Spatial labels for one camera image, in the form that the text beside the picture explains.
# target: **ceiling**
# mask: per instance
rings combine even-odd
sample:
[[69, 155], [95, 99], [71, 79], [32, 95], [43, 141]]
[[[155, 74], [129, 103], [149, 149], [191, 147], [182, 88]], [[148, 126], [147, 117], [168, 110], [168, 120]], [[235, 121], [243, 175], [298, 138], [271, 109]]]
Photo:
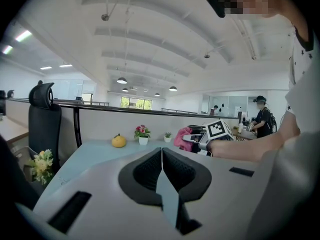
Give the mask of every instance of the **ceiling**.
[[[115, 4], [109, 20], [103, 21], [107, 7], [110, 13]], [[223, 72], [221, 84], [227, 89], [235, 69], [245, 69], [247, 78], [259, 78], [257, 72], [269, 62], [273, 71], [286, 71], [283, 65], [293, 48], [294, 29], [282, 16], [219, 18], [206, 0], [34, 0], [25, 11], [20, 16], [42, 43], [103, 84], [104, 78], [117, 85], [125, 77], [126, 87], [168, 90]], [[36, 42], [32, 36], [27, 41]], [[33, 69], [61, 64], [41, 43], [32, 46], [28, 52], [39, 57], [28, 62]]]
[[0, 42], [0, 50], [2, 51], [8, 45], [12, 46], [13, 49], [8, 54], [1, 53], [1, 58], [26, 70], [43, 75], [76, 72], [73, 66], [59, 67], [59, 65], [67, 63], [42, 44], [34, 35], [28, 36], [21, 42], [16, 41], [15, 38], [26, 30], [28, 29], [24, 28], [17, 20], [13, 20], [9, 24]]

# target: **small pumpkin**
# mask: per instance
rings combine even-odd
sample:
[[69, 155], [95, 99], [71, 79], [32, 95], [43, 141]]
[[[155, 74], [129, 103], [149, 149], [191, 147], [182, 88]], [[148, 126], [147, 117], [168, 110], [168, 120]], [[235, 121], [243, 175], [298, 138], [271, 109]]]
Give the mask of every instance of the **small pumpkin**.
[[111, 141], [112, 146], [115, 148], [122, 148], [127, 144], [127, 140], [125, 137], [121, 136], [120, 133], [115, 136]]

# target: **headrest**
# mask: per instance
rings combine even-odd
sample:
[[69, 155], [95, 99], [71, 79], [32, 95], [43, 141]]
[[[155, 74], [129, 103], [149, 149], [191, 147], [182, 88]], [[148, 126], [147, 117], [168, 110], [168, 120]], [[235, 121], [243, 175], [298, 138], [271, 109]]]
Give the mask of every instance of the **headrest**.
[[54, 84], [54, 82], [48, 82], [33, 87], [29, 93], [30, 104], [34, 107], [50, 110], [53, 102], [51, 86]]

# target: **glass wall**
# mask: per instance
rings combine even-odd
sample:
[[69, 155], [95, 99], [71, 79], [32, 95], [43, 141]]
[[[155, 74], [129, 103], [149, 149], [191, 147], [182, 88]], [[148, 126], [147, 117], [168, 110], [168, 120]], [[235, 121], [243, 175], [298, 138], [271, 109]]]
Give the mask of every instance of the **glass wall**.
[[152, 100], [121, 97], [121, 108], [138, 109], [138, 110], [151, 110]]

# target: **white t-shirt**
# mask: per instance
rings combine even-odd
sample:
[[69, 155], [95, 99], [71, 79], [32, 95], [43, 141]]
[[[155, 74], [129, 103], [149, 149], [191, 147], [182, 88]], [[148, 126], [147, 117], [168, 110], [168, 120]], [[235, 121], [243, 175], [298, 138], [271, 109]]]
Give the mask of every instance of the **white t-shirt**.
[[[309, 28], [309, 41], [305, 42], [296, 29], [293, 55], [290, 58], [290, 71], [289, 71], [289, 89], [291, 89], [301, 78], [305, 72], [311, 67], [312, 64], [319, 63], [319, 41], [316, 34]], [[286, 105], [286, 111], [295, 114], [290, 104]]]

